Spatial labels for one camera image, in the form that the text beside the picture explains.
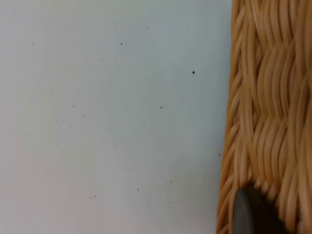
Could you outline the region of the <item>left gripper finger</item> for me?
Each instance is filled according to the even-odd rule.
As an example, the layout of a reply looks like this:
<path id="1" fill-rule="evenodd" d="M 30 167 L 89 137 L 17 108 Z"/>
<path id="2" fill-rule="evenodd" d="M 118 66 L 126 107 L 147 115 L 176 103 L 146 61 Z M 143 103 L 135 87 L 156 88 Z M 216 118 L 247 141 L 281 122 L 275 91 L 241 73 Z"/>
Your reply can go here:
<path id="1" fill-rule="evenodd" d="M 232 218 L 233 234 L 298 234 L 298 198 L 295 191 L 283 192 L 278 202 L 286 203 L 275 209 L 253 182 L 235 193 Z"/>

